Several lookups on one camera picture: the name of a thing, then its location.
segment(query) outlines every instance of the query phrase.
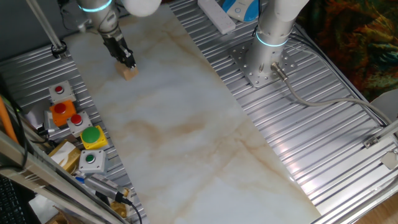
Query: orange pole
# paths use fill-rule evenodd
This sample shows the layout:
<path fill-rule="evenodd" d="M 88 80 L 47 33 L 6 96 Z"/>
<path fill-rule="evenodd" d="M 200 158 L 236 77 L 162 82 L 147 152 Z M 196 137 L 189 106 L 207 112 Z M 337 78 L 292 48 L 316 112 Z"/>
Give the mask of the orange pole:
<path fill-rule="evenodd" d="M 17 136 L 15 135 L 14 128 L 12 128 L 10 117 L 8 116 L 6 105 L 4 105 L 1 96 L 0 96 L 0 118 L 2 119 L 2 123 L 4 125 L 4 128 L 6 129 L 7 135 L 12 140 L 14 140 L 14 142 L 18 143 L 18 139 Z"/>

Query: marble surface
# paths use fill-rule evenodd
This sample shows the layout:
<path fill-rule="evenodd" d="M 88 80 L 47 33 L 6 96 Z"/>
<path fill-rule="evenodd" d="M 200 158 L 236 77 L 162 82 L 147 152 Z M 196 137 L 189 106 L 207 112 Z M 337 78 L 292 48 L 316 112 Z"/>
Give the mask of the marble surface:
<path fill-rule="evenodd" d="M 120 25 L 140 71 L 128 82 L 100 36 L 65 41 L 152 224 L 320 216 L 168 6 Z"/>

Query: blue light ring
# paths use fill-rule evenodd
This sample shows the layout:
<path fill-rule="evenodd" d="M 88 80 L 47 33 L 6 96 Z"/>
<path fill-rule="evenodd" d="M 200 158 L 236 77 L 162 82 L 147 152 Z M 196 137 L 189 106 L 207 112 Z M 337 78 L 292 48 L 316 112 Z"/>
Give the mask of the blue light ring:
<path fill-rule="evenodd" d="M 259 41 L 260 41 L 262 44 L 267 45 L 267 46 L 270 46 L 270 47 L 280 47 L 280 46 L 286 44 L 286 42 L 287 42 L 287 40 L 286 40 L 283 44 L 272 45 L 272 44 L 267 44 L 267 43 L 265 43 L 264 41 L 262 41 L 262 40 L 260 39 L 259 34 L 258 34 L 257 32 L 256 32 L 256 37 L 257 37 L 257 39 L 259 39 Z"/>
<path fill-rule="evenodd" d="M 103 5 L 101 7 L 98 7 L 96 9 L 86 9 L 86 8 L 81 7 L 81 6 L 79 6 L 79 8 L 81 10 L 85 11 L 85 12 L 99 12 L 101 10 L 106 9 L 111 3 L 112 3 L 112 0 L 109 0 L 105 5 Z"/>

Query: green button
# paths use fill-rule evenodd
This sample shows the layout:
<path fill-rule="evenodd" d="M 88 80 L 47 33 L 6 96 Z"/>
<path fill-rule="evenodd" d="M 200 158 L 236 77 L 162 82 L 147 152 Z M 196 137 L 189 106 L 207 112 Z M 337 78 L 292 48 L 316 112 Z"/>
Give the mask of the green button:
<path fill-rule="evenodd" d="M 83 141 L 94 143 L 100 138 L 100 131 L 96 127 L 86 128 L 81 134 Z"/>
<path fill-rule="evenodd" d="M 88 163 L 92 163 L 92 162 L 94 162 L 94 160 L 95 160 L 95 157 L 93 155 L 86 156 L 86 161 Z"/>

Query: colorful fabric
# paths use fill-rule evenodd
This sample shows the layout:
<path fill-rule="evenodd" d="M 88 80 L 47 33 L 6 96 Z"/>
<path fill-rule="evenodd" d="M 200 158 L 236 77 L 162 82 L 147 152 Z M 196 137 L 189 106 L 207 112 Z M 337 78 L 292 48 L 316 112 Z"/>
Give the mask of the colorful fabric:
<path fill-rule="evenodd" d="M 369 101 L 398 88 L 398 0 L 311 0 L 297 22 Z"/>

